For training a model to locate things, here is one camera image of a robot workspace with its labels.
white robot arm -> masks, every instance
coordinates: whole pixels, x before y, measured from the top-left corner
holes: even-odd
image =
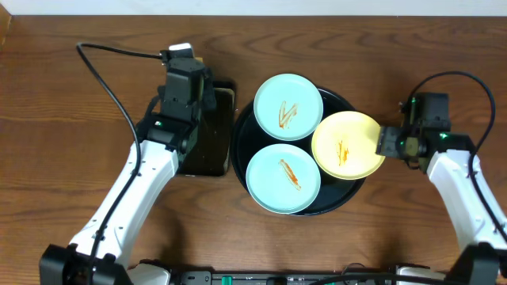
[[[496,230],[468,176],[467,150],[447,150],[435,153],[427,170],[429,180],[442,196],[458,237],[459,247],[487,242],[495,249],[507,249],[503,237]],[[505,225],[507,218],[491,193],[482,175],[477,156],[474,158],[475,179],[497,220]]]
[[[178,167],[177,152],[167,150],[164,144],[158,142],[142,142],[141,155],[139,174],[108,221],[97,251],[97,258],[104,258],[106,253],[110,253],[116,257],[115,262],[125,268],[144,220],[158,194],[174,177]],[[91,254],[95,234],[106,212],[131,176],[135,158],[135,145],[132,145],[127,163],[104,202],[83,229],[72,238],[71,244],[77,245],[78,253]]]

food residue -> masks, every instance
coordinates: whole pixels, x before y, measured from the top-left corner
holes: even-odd
[[[342,139],[337,144],[339,166],[345,165],[349,155],[349,146],[346,139]]]
[[[301,190],[301,186],[298,184],[298,179],[295,177],[295,174],[292,172],[291,166],[285,162],[285,160],[280,159],[280,162],[278,162],[279,165],[282,166],[284,169],[285,175],[287,176],[288,180],[291,182],[292,186],[296,188],[298,191]]]
[[[288,128],[288,124],[292,121],[292,118],[298,113],[298,104],[295,103],[288,112],[285,112],[286,101],[282,102],[280,106],[280,112],[278,113],[278,124],[282,129]]]

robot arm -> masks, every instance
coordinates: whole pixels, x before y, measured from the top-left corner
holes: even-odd
[[[155,199],[174,177],[178,167],[177,151],[167,150],[164,144],[145,140],[141,143],[141,154],[143,160],[139,174],[108,221],[97,252],[97,258],[100,259],[106,253],[112,254],[116,257],[115,262],[125,268],[139,230]],[[127,163],[104,202],[83,229],[72,238],[71,244],[77,245],[78,253],[90,255],[98,227],[131,176],[135,158],[135,145],[132,145]]]
[[[507,249],[505,240],[495,230],[493,221],[468,176],[469,157],[470,152],[467,150],[435,153],[429,162],[428,178],[442,196],[461,250],[481,242],[489,243],[494,249]],[[475,178],[491,210],[498,221],[505,225],[507,218],[482,175],[478,157],[474,159],[474,171],[477,172]]]
[[[93,44],[83,46],[111,50]],[[202,110],[216,108],[216,101],[212,73],[194,58],[190,44],[174,45],[161,51],[160,56],[150,57],[162,60],[166,84],[158,87],[158,96],[135,126],[140,161],[133,144],[122,172],[91,220],[66,248],[49,245],[44,252],[40,260],[41,284],[74,284],[87,279],[93,284],[132,284],[132,281],[153,284],[153,279],[144,282],[146,276],[157,276],[156,284],[167,284],[169,280],[169,272],[162,268],[154,270],[144,264],[129,277],[126,267],[135,239],[158,194],[196,145]],[[152,112],[158,101],[160,112]],[[125,192],[137,163],[139,172]],[[94,256],[92,248],[96,240]]]

green connector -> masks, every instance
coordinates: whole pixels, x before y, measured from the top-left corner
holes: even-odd
[[[222,277],[222,285],[232,285],[232,277],[230,276]]]

plate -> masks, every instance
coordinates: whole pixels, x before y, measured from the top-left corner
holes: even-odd
[[[336,178],[355,180],[377,170],[384,156],[375,153],[380,125],[354,111],[325,118],[315,130],[311,150],[317,164]]]
[[[326,118],[336,112],[354,110],[353,106],[343,97],[324,88],[318,91],[322,96],[323,117]],[[236,176],[248,191],[246,186],[246,168],[252,157],[266,146],[277,143],[287,143],[297,146],[311,154],[311,136],[304,139],[284,142],[266,134],[255,120],[254,102],[250,102],[239,115],[232,132],[231,161]],[[292,215],[320,215],[332,211],[347,201],[359,190],[365,178],[359,180],[342,180],[332,177],[320,169],[321,187],[315,201],[306,209]]]
[[[266,210],[293,214],[317,197],[320,172],[304,150],[279,143],[252,157],[246,169],[246,185],[252,198]]]
[[[317,87],[296,74],[271,77],[261,85],[253,101],[259,126],[283,141],[307,137],[322,120],[322,112]]]

